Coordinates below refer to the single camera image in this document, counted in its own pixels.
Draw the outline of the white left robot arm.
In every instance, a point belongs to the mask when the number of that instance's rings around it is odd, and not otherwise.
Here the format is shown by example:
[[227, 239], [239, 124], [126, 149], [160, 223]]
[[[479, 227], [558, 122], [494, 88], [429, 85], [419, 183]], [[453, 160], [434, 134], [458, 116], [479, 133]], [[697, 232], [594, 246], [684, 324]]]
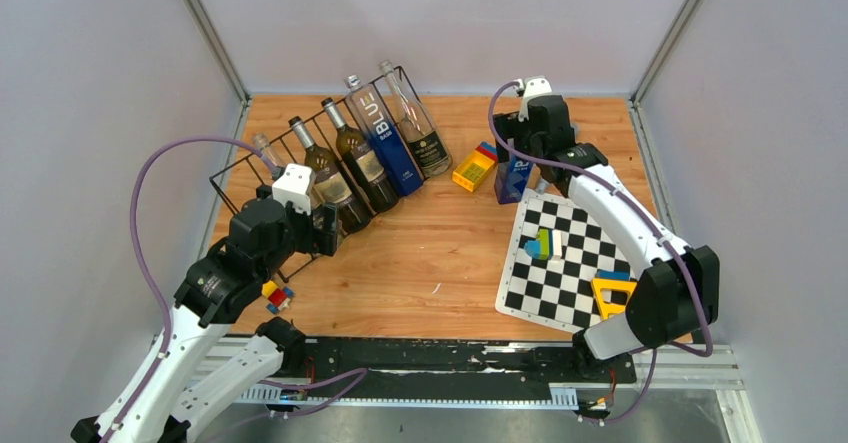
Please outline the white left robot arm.
[[300, 189], [263, 186], [258, 193], [232, 217], [227, 236], [189, 267], [144, 362], [106, 410], [75, 424], [73, 441], [194, 442], [260, 379], [274, 371], [293, 376], [304, 368], [304, 335], [274, 317], [239, 356], [188, 384], [288, 258], [331, 256], [338, 248], [338, 205], [314, 206], [310, 192]]

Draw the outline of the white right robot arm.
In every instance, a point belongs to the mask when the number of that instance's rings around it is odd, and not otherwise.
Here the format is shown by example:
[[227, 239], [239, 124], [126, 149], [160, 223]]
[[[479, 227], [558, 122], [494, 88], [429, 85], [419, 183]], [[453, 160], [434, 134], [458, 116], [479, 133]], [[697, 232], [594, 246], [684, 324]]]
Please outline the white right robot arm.
[[488, 120], [499, 165], [536, 164], [556, 188], [516, 199], [499, 312], [569, 332], [572, 369], [589, 381], [623, 355], [716, 322], [717, 254], [663, 226], [594, 145], [576, 140], [561, 96], [525, 94], [517, 111]]

